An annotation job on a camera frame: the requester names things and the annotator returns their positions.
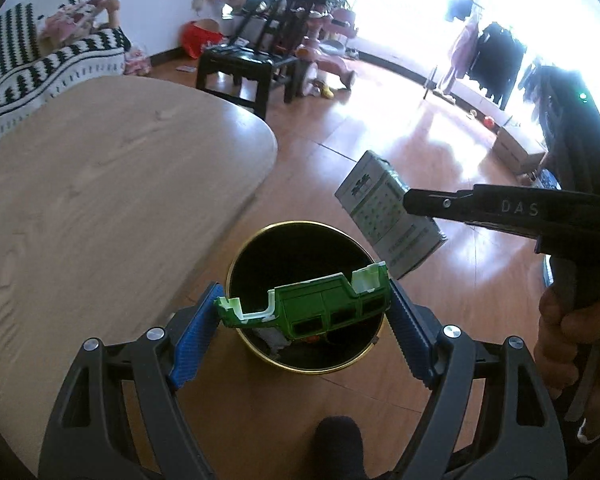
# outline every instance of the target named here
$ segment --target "black chair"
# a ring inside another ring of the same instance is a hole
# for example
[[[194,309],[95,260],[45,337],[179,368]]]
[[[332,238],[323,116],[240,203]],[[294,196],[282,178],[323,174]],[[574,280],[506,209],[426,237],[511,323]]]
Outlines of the black chair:
[[[206,49],[198,63],[196,88],[249,107],[265,119],[269,92],[285,86],[285,103],[296,95],[300,79],[298,58],[294,56],[306,30],[309,12],[325,4],[325,0],[248,0],[242,23],[227,44]],[[264,26],[255,41],[240,46],[236,40],[247,29],[252,19],[264,20]],[[206,88],[206,77],[223,72],[234,76],[234,86],[242,78],[257,82],[255,101]]]

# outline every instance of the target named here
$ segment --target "blue gripper pad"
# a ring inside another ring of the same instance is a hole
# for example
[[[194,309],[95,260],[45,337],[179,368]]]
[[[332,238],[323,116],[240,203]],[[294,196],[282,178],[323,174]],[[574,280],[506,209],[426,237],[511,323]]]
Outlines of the blue gripper pad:
[[[173,368],[169,380],[176,389],[180,389],[185,382],[195,378],[198,373],[198,367],[218,328],[220,317],[214,301],[220,296],[224,296],[222,285],[219,283],[209,285],[196,306],[177,311],[167,325],[174,343]],[[191,319],[183,330],[185,317]]]
[[[402,355],[413,376],[432,388],[440,376],[434,365],[436,336],[442,325],[428,308],[411,303],[395,280],[391,280],[391,292],[386,317]]]

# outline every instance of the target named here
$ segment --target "white cardboard box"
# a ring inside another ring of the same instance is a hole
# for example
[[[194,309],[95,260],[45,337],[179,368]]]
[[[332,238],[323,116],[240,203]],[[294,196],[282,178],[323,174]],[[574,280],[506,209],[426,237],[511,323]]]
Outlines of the white cardboard box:
[[[514,173],[529,173],[538,168],[545,149],[519,126],[500,128],[493,153]]]
[[[336,198],[395,278],[417,268],[445,241],[434,220],[408,214],[409,187],[374,152],[365,152],[336,191]]]

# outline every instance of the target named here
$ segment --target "gold rim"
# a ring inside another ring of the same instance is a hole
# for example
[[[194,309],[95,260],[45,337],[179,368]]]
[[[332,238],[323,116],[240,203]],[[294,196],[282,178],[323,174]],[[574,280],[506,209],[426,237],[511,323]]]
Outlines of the gold rim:
[[[231,262],[231,265],[229,266],[229,272],[227,273],[226,276],[226,293],[227,296],[230,297],[231,296],[231,290],[230,290],[230,283],[231,283],[231,275],[234,272],[234,267],[236,262],[238,261],[238,258],[240,258],[240,255],[244,252],[244,250],[247,248],[247,246],[253,242],[258,236],[260,236],[261,234],[263,234],[263,232],[268,231],[270,229],[273,229],[274,227],[279,227],[281,225],[287,225],[287,224],[311,224],[311,225],[317,225],[320,227],[326,227],[327,229],[330,229],[331,231],[334,231],[338,234],[343,235],[344,237],[347,237],[349,240],[351,240],[353,243],[355,243],[360,250],[363,251],[363,253],[366,254],[366,256],[368,256],[370,261],[374,261],[374,258],[371,256],[371,254],[369,254],[367,252],[367,250],[361,246],[357,241],[355,241],[352,237],[350,237],[348,234],[346,234],[343,231],[340,231],[339,229],[336,229],[335,227],[332,227],[330,225],[327,224],[323,224],[321,222],[312,222],[309,220],[290,220],[287,222],[278,222],[276,224],[271,224],[268,225],[266,227],[263,227],[262,229],[260,229],[259,231],[257,231],[254,235],[252,235],[250,238],[248,238],[248,240],[242,245],[242,247],[240,247],[240,250],[238,251],[238,253],[235,255],[234,260]],[[386,322],[386,318],[384,316],[384,314],[382,315],[382,321],[378,324],[378,329],[376,330],[376,333],[374,334],[373,339],[368,343],[368,345],[363,349],[362,352],[360,352],[358,355],[356,355],[355,357],[353,357],[352,359],[350,359],[349,361],[347,361],[346,363],[343,363],[341,365],[338,366],[333,366],[330,368],[320,368],[318,370],[301,370],[300,368],[293,368],[291,366],[287,366],[285,364],[282,364],[278,361],[275,361],[274,359],[270,358],[267,355],[264,355],[260,349],[254,345],[249,338],[247,338],[247,336],[244,335],[244,332],[237,328],[237,332],[240,335],[240,338],[242,339],[242,341],[244,341],[245,345],[248,346],[248,348],[254,353],[256,354],[260,359],[262,359],[264,362],[267,362],[269,364],[272,364],[274,366],[277,366],[278,368],[282,368],[283,370],[287,370],[289,372],[294,372],[296,374],[304,374],[304,375],[323,375],[323,374],[329,374],[331,372],[337,372],[338,370],[342,370],[343,368],[346,368],[348,366],[351,366],[352,364],[357,363],[358,361],[360,361],[360,359],[362,359],[367,352],[369,352],[378,342],[378,339],[380,337],[380,332],[382,331],[382,327],[384,326]]]

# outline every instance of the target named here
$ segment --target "children's ride-on toy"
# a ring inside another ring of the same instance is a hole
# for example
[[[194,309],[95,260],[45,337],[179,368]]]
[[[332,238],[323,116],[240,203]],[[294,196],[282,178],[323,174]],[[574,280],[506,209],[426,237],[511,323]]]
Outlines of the children's ride-on toy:
[[[317,76],[317,70],[330,72],[340,77],[340,81],[347,90],[351,90],[356,79],[355,70],[347,67],[344,59],[344,45],[335,41],[327,40],[320,42],[318,35],[321,30],[329,33],[341,34],[347,38],[355,38],[358,30],[354,28],[352,21],[355,14],[345,9],[335,9],[334,15],[324,11],[312,10],[307,19],[308,35],[296,50],[296,57],[301,61],[303,78],[299,86],[301,95],[308,95]]]

